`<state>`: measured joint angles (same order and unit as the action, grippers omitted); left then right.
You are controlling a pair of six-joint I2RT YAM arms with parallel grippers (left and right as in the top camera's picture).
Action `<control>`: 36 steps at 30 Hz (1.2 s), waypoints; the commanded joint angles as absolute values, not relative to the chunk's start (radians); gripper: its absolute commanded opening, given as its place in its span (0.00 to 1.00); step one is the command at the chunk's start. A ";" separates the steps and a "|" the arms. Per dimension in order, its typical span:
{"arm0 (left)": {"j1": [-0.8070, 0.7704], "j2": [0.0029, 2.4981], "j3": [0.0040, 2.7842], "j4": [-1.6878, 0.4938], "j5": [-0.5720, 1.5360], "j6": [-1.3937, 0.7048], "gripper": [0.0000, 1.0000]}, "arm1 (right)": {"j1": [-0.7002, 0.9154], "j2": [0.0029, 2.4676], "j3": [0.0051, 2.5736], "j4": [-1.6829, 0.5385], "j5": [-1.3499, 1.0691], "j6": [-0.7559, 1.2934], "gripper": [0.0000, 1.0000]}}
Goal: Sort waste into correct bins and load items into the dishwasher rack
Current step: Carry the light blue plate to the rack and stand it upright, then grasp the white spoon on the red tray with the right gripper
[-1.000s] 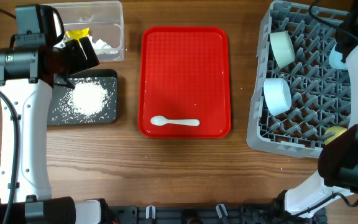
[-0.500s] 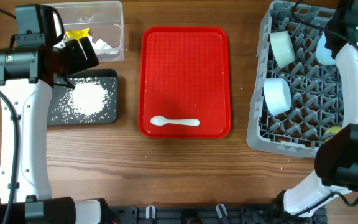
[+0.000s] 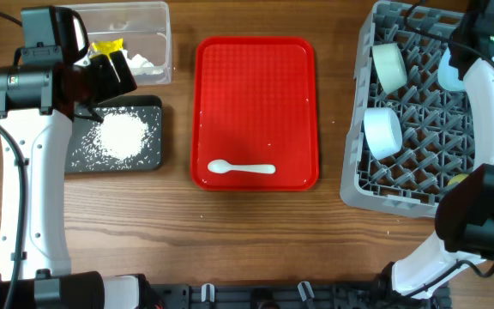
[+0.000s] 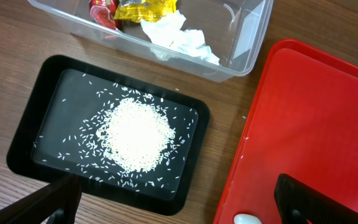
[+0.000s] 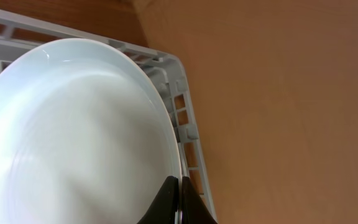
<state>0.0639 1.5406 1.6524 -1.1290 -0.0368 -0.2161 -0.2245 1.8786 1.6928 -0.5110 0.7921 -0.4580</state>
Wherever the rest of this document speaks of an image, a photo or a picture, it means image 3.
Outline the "white tissue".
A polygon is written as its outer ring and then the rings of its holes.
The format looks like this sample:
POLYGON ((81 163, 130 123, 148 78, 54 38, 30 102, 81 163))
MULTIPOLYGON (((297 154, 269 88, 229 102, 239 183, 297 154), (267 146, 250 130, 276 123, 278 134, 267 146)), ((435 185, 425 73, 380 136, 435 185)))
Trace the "white tissue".
POLYGON ((164 73, 163 69, 156 67, 140 54, 136 54, 133 58, 129 58, 129 52, 127 50, 123 49, 122 53, 125 57, 127 65, 130 68, 131 73, 134 76, 157 76, 164 73))

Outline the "white plastic spoon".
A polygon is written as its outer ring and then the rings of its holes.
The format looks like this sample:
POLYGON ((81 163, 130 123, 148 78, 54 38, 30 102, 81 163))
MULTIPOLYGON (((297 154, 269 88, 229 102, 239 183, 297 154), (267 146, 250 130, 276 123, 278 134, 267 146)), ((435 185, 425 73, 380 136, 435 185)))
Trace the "white plastic spoon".
POLYGON ((218 159, 208 163, 208 170, 212 173, 224 174, 232 171, 244 173, 274 174, 276 167, 271 164, 234 165, 228 161, 218 159))

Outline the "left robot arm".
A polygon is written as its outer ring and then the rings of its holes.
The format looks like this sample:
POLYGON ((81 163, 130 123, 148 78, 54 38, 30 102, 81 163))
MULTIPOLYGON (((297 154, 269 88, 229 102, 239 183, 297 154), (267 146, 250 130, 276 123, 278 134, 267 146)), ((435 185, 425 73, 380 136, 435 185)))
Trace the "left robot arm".
POLYGON ((119 51, 81 65, 87 31, 73 9, 24 9, 20 24, 24 44, 0 68, 0 308, 141 308, 144 276, 72 273, 63 226, 75 109, 97 120, 94 107, 135 90, 134 77, 119 51))

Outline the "green small bowl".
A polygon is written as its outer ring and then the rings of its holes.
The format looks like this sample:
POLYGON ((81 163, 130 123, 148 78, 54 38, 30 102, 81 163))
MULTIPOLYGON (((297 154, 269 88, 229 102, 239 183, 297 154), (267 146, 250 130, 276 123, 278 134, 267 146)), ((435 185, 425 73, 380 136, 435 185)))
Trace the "green small bowl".
POLYGON ((407 70, 396 43, 374 45, 371 51, 377 78, 386 94, 391 94, 407 84, 407 70))

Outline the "light blue plate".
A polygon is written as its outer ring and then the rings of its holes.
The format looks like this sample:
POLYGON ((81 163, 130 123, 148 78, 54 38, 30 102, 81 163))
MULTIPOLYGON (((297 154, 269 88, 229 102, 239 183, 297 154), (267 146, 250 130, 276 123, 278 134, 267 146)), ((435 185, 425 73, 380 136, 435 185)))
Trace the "light blue plate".
POLYGON ((450 49, 443 53, 437 70, 437 81, 441 88, 449 92, 465 92, 465 86, 459 79, 459 70, 449 64, 451 59, 450 49))

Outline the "light blue rice bowl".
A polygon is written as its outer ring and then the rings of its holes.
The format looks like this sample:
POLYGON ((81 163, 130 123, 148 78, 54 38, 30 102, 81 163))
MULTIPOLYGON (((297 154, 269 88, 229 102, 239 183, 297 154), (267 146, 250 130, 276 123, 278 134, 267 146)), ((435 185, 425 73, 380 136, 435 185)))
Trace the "light blue rice bowl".
POLYGON ((372 107, 364 112, 364 134, 371 154, 381 160, 401 151, 402 131, 395 111, 372 107))

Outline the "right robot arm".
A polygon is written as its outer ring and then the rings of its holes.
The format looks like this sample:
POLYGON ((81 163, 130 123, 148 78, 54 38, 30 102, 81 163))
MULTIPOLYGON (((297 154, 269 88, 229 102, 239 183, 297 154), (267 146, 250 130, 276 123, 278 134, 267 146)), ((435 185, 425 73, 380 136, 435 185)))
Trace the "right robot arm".
POLYGON ((445 43, 439 69, 462 82, 471 106, 473 170, 438 204, 431 236, 382 272, 396 301, 429 299, 465 269, 494 275, 494 1, 470 2, 445 43))

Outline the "yellow foil wrapper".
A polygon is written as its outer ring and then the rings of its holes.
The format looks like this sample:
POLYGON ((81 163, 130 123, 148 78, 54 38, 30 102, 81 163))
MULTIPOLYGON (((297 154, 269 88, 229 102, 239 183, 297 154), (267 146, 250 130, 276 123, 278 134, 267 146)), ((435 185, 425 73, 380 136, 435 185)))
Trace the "yellow foil wrapper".
POLYGON ((118 52, 124 48, 124 39, 115 39, 107 41, 94 41, 88 49, 88 56, 90 58, 98 55, 109 56, 113 52, 118 52))

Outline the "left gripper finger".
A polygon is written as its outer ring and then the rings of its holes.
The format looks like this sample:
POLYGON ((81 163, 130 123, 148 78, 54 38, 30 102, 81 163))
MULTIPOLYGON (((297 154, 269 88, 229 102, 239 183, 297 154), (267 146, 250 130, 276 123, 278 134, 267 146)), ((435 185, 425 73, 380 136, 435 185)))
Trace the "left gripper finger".
POLYGON ((100 54, 91 58, 93 100, 106 101, 120 95, 119 80, 110 59, 100 54))
POLYGON ((110 60, 113 63, 119 83, 121 94, 127 94, 137 89, 135 78, 133 77, 127 59, 122 51, 114 51, 110 54, 110 60))

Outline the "yellow plastic cup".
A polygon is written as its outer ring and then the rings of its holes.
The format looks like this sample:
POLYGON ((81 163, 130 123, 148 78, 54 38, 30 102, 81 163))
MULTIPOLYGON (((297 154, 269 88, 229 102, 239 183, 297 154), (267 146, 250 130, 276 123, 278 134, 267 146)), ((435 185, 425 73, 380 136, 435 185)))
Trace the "yellow plastic cup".
POLYGON ((456 176, 454 176, 448 183, 447 183, 447 186, 450 186, 450 185, 457 185, 459 184, 460 182, 462 182, 464 179, 466 179, 468 177, 468 174, 466 173, 462 173, 462 174, 458 174, 456 176))

